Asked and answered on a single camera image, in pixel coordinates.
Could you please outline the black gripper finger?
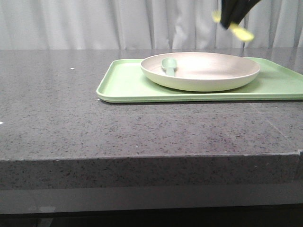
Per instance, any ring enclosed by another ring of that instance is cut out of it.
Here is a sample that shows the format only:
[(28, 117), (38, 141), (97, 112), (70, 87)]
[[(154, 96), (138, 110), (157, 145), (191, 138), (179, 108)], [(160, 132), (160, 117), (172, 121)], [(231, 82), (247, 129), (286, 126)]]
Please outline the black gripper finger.
[(231, 13), (231, 22), (239, 24), (259, 2), (260, 0), (236, 0)]
[(227, 30), (233, 21), (233, 11), (236, 7), (236, 0), (221, 0), (221, 19), (220, 24)]

